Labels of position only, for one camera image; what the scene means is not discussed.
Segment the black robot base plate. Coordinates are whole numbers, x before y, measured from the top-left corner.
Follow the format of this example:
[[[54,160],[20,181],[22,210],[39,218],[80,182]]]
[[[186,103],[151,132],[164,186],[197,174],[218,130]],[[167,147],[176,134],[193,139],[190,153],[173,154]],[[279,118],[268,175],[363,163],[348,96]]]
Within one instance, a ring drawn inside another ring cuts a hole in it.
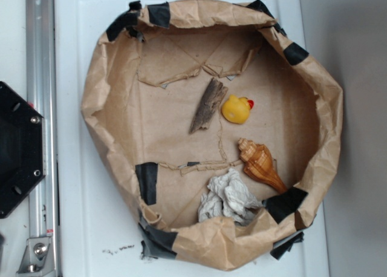
[[[7,218],[45,176],[43,117],[1,82],[1,218]]]

